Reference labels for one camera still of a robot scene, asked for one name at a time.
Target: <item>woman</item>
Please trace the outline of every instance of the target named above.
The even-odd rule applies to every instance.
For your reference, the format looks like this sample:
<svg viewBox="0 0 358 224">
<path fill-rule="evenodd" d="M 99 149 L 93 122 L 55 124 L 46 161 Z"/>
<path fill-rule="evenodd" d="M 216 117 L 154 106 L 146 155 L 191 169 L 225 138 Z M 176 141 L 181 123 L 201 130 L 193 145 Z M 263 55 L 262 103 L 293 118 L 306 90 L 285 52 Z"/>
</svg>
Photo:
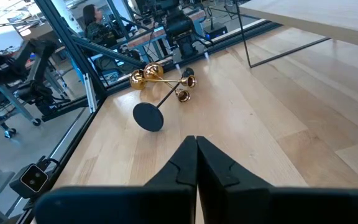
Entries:
<svg viewBox="0 0 358 224">
<path fill-rule="evenodd" d="M 93 4 L 85 6 L 83 9 L 83 16 L 86 26 L 85 37 L 87 39 L 94 42 L 95 44 L 99 44 L 107 48 L 110 48 L 113 45 L 117 44 L 113 33 L 107 27 L 102 25 L 101 21 L 103 19 L 103 15 L 98 8 L 96 8 Z M 133 55 L 133 58 L 137 60 L 140 59 L 139 53 L 137 53 L 136 51 L 131 50 L 129 54 Z M 107 56 L 102 56 L 96 59 L 94 62 L 96 67 L 98 67 L 102 71 L 117 70 L 123 74 L 128 74 L 135 70 L 135 67 L 129 65 L 128 63 L 125 63 L 124 65 L 121 65 L 119 67 L 113 59 Z"/>
</svg>

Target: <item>wooden surface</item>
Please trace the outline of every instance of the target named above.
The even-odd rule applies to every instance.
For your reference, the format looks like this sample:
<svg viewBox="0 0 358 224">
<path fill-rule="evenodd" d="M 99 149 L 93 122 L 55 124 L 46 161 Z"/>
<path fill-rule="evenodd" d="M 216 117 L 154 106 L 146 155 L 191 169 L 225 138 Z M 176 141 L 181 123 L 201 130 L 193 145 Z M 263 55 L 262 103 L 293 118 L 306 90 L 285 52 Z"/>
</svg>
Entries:
<svg viewBox="0 0 358 224">
<path fill-rule="evenodd" d="M 358 1 L 253 0 L 244 14 L 358 45 Z"/>
<path fill-rule="evenodd" d="M 203 18 L 205 16 L 205 12 L 200 10 L 198 12 L 195 12 L 191 15 L 189 15 L 189 18 L 193 21 L 197 20 L 197 19 L 200 19 L 200 18 Z M 141 34 L 145 32 L 145 30 L 143 29 L 139 29 L 139 31 L 135 34 L 135 35 L 138 35 L 138 34 Z M 146 43 L 148 42 L 150 39 L 154 39 L 156 37 L 159 37 L 161 35 L 164 35 L 165 34 L 165 30 L 164 29 L 161 29 L 161 30 L 158 30 L 156 32 L 153 32 L 153 34 L 146 34 L 146 35 L 143 35 L 142 37 L 138 37 L 134 40 L 131 40 L 130 42 L 128 42 L 128 47 L 131 49 L 131 48 L 134 48 L 140 44 L 143 44 L 143 43 Z"/>
<path fill-rule="evenodd" d="M 249 41 L 251 61 L 319 38 L 275 29 Z M 141 129 L 132 109 L 156 105 L 167 86 L 110 96 L 55 187 L 142 185 L 187 135 L 206 136 L 276 186 L 358 187 L 358 46 L 328 40 L 249 69 L 240 43 L 189 66 L 198 86 L 189 102 L 171 96 L 160 107 L 165 124 L 157 133 Z"/>
</svg>

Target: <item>person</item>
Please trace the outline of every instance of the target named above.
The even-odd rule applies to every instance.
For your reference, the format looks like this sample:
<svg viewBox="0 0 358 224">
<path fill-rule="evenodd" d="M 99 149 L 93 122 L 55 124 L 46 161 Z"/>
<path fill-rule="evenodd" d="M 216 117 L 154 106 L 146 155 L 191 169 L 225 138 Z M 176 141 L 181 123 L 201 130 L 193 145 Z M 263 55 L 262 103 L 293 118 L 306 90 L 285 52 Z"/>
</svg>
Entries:
<svg viewBox="0 0 358 224">
<path fill-rule="evenodd" d="M 102 12 L 94 6 L 94 4 L 89 4 L 83 8 L 83 18 L 85 22 L 85 37 L 95 44 L 102 45 L 104 47 L 110 48 L 117 44 L 117 40 L 111 30 L 103 26 L 101 21 L 103 19 Z M 126 29 L 131 29 L 131 25 L 128 24 Z M 127 50 L 127 55 L 137 60 L 140 60 L 140 55 L 137 51 Z M 114 59 L 102 56 L 97 58 L 95 61 L 95 66 L 101 71 L 108 70 L 118 70 L 123 74 L 128 74 L 135 70 L 135 67 L 124 63 L 121 66 L 118 66 Z"/>
</svg>

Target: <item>floor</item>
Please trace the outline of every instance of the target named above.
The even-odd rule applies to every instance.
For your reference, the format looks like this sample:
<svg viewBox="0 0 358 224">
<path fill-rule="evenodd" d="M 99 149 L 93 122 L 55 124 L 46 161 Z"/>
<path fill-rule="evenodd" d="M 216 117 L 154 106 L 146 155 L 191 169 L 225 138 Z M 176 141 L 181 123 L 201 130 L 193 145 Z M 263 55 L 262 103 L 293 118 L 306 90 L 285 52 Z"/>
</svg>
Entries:
<svg viewBox="0 0 358 224">
<path fill-rule="evenodd" d="M 248 41 L 251 61 L 319 38 L 275 29 Z M 56 187 L 142 185 L 187 135 L 201 135 L 273 185 L 358 188 L 358 46 L 329 40 L 249 69 L 240 43 L 190 67 L 198 86 L 189 102 L 171 96 L 160 107 L 165 124 L 157 133 L 141 129 L 132 109 L 156 105 L 167 86 L 110 96 Z"/>
<path fill-rule="evenodd" d="M 70 64 L 63 63 L 58 69 L 67 70 L 69 66 Z M 73 70 L 63 78 L 68 85 L 66 92 L 71 99 L 85 95 L 85 88 L 78 82 L 79 79 Z M 25 107 L 34 117 L 42 116 L 34 105 Z M 38 127 L 32 125 L 21 114 L 11 117 L 6 124 L 17 129 L 17 134 L 12 139 L 6 139 L 4 131 L 0 128 L 0 170 L 17 173 L 24 166 L 37 162 L 41 156 L 49 156 L 52 152 L 55 152 L 53 158 L 59 159 L 89 115 L 88 108 L 79 108 L 44 122 Z M 17 198 L 18 195 L 9 186 L 6 187 L 0 194 L 0 211 L 6 213 Z M 20 200 L 9 217 L 22 213 L 26 203 L 27 200 Z"/>
</svg>

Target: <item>black round base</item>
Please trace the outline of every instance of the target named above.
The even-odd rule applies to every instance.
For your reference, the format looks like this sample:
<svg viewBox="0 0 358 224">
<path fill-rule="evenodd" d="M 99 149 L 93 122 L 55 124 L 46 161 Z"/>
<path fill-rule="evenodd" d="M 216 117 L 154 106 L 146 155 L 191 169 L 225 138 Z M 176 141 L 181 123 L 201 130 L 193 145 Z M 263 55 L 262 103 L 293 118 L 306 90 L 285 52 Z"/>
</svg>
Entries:
<svg viewBox="0 0 358 224">
<path fill-rule="evenodd" d="M 164 124 L 161 111 L 151 103 L 139 103 L 133 111 L 136 123 L 148 131 L 159 131 Z"/>
</svg>

